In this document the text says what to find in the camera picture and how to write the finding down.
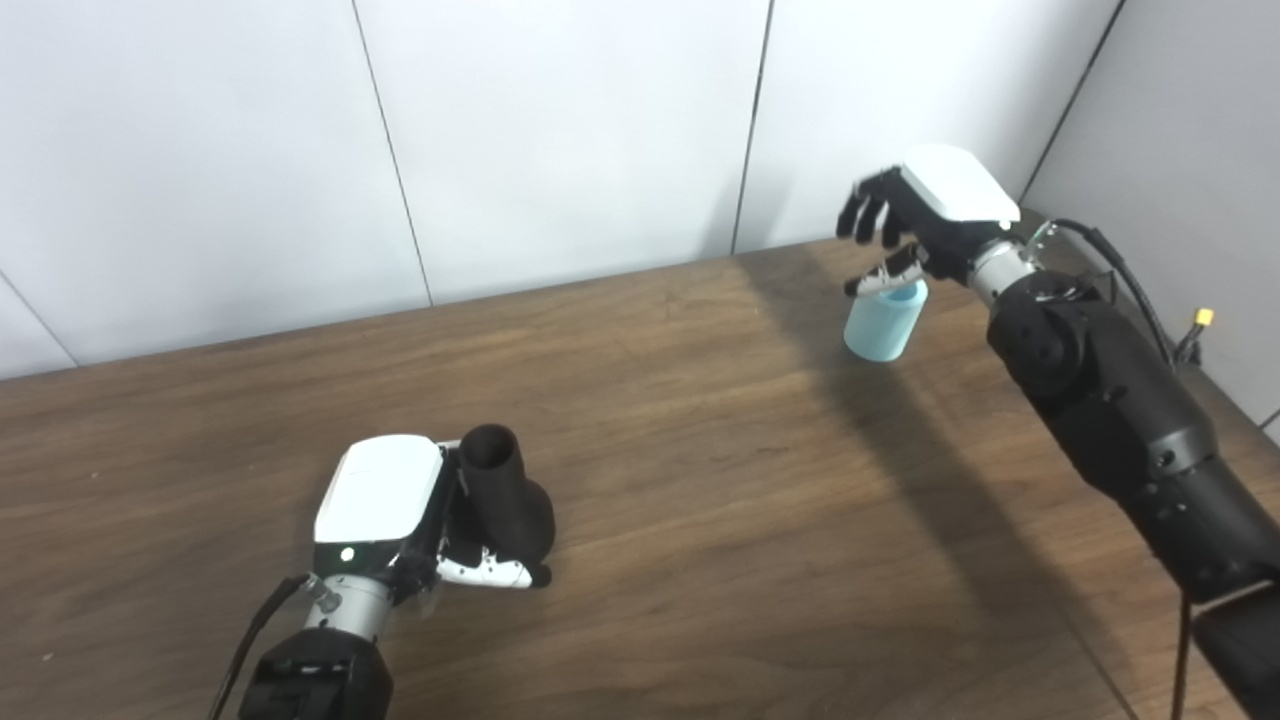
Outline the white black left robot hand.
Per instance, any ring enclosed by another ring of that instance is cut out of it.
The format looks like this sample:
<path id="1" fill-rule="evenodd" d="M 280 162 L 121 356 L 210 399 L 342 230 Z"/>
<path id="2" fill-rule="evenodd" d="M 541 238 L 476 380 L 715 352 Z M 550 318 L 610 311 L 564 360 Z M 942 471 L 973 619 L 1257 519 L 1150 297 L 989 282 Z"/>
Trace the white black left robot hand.
<path id="1" fill-rule="evenodd" d="M 338 464 L 314 523 L 314 570 L 376 582 L 393 605 L 443 583 L 539 589 L 554 542 L 550 496 L 508 427 L 445 443 L 379 436 Z"/>

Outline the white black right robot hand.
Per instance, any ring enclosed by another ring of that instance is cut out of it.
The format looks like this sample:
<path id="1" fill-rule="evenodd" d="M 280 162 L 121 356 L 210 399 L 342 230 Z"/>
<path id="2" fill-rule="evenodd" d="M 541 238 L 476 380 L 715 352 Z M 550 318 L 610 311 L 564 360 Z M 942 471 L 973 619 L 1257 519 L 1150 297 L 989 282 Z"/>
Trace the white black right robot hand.
<path id="1" fill-rule="evenodd" d="M 1002 242 L 1021 218 L 1019 206 L 968 150 L 948 145 L 911 149 L 897 165 L 854 183 L 836 236 L 884 258 L 845 282 L 860 299 L 928 275 L 966 286 L 979 256 Z"/>

